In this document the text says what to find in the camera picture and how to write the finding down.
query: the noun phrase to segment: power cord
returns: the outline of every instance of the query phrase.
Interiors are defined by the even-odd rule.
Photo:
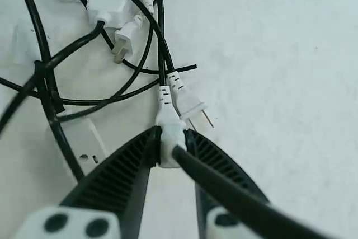
[[[97,99],[97,100],[76,100],[76,99],[61,98],[61,101],[62,101],[63,105],[69,105],[69,106],[96,106],[96,105],[99,105],[100,103],[102,103],[104,101],[108,101],[108,100],[110,100],[111,103],[115,103],[115,102],[123,101],[123,100],[129,99],[131,97],[134,97],[134,96],[152,88],[153,86],[157,85],[158,83],[159,83],[159,79],[156,79],[155,81],[152,81],[151,83],[149,83],[135,91],[126,93],[125,95],[117,96],[113,99],[109,98],[109,99]],[[0,84],[4,85],[10,89],[13,89],[15,91],[18,91],[18,92],[21,91],[21,88],[22,88],[22,86],[15,84],[15,83],[8,81],[1,77],[0,77]],[[39,99],[39,93],[36,91],[31,90],[27,94],[29,96]]]
[[[158,2],[158,25],[164,35],[164,3],[163,0],[157,0]],[[162,53],[162,48],[158,42],[158,70],[159,70],[159,86],[165,86],[166,81],[166,68],[165,68],[165,59]]]
[[[64,61],[76,50],[85,46],[87,43],[98,37],[101,34],[104,25],[105,23],[103,21],[99,21],[96,27],[89,34],[77,39],[76,41],[66,46],[64,49],[54,55],[51,61],[45,64],[44,68],[40,69],[38,72],[33,74],[30,79],[27,80],[27,82],[21,87],[20,92],[16,94],[16,96],[12,99],[10,104],[5,109],[0,119],[0,134],[2,134],[6,125],[8,124],[9,120],[14,115],[16,110],[27,98],[28,92],[34,89],[36,81],[44,77],[46,72],[53,70],[56,66],[58,66],[62,61]]]
[[[44,63],[40,61],[35,61],[35,73],[39,72],[43,68]],[[36,81],[36,88],[39,91],[40,101],[44,109],[47,121],[49,122],[51,131],[54,134],[56,142],[59,145],[59,148],[63,154],[63,157],[68,163],[69,168],[71,169],[74,177],[77,181],[80,181],[84,178],[83,171],[78,164],[75,155],[67,141],[67,138],[63,132],[61,124],[57,118],[57,115],[54,110],[53,102],[51,101],[48,89],[46,88],[45,80],[39,78]]]
[[[29,10],[29,14],[31,17],[32,24],[34,25],[34,29],[36,32],[36,37],[39,43],[41,60],[47,64],[51,60],[51,54],[49,49],[49,44],[47,42],[46,34],[44,27],[41,22],[41,18],[39,12],[36,8],[36,4],[34,0],[25,0],[27,9]],[[54,107],[57,113],[65,110],[63,104],[60,100],[55,74],[54,71],[48,71],[45,75],[46,84],[48,86],[48,91],[50,94],[50,98],[54,103]]]
[[[153,38],[153,29],[150,28],[149,29],[149,35],[148,35],[148,40],[147,40],[147,44],[145,46],[145,49],[144,49],[144,53],[143,53],[143,56],[142,56],[142,59],[140,60],[140,63],[137,67],[137,69],[134,71],[134,73],[132,74],[132,76],[130,77],[130,79],[122,86],[121,89],[119,89],[114,95],[112,95],[107,101],[104,101],[94,107],[90,107],[89,109],[85,109],[85,110],[82,110],[80,112],[76,112],[76,113],[73,113],[73,114],[69,114],[69,115],[64,115],[64,116],[61,116],[59,117],[59,120],[61,122],[65,122],[65,121],[69,121],[69,120],[74,120],[74,119],[78,119],[80,117],[83,117],[83,116],[86,116],[86,115],[89,115],[93,112],[96,112],[96,111],[99,111],[100,109],[102,109],[103,107],[107,106],[108,104],[111,103],[111,99],[114,99],[118,96],[120,96],[122,93],[124,93],[128,88],[129,86],[134,82],[134,80],[137,78],[137,76],[139,75],[139,72],[140,72],[140,69],[143,67],[146,59],[147,59],[147,55],[148,55],[148,52],[149,52],[149,49],[150,49],[150,45],[152,43],[152,38]]]

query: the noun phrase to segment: power strip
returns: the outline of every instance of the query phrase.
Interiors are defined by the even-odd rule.
[[[108,157],[101,136],[90,118],[69,121],[61,124],[61,126],[84,175],[88,175]],[[48,127],[46,132],[50,133],[49,136],[51,136],[54,147],[57,147],[58,152],[60,152],[50,127]],[[63,162],[66,168],[68,168],[65,159],[63,159]]]

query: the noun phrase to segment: white surface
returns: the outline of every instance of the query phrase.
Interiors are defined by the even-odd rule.
[[[91,29],[80,4],[36,3],[61,46]],[[325,231],[357,237],[356,0],[164,3],[176,65],[199,65],[181,77],[210,106],[214,142],[277,207]],[[23,0],[0,0],[0,8],[5,62],[13,27],[28,14]],[[56,69],[62,96],[110,96],[131,72],[111,57],[100,38],[76,52]],[[0,76],[22,82],[30,73],[12,68]],[[134,87],[151,79],[141,75]],[[153,124],[155,92],[92,116],[110,151]],[[2,106],[14,94],[4,87],[0,93]],[[2,238],[27,213],[59,202],[73,187],[44,139],[45,128],[40,103],[29,99],[0,140]],[[197,238],[193,184],[181,171],[151,173],[140,237]]]

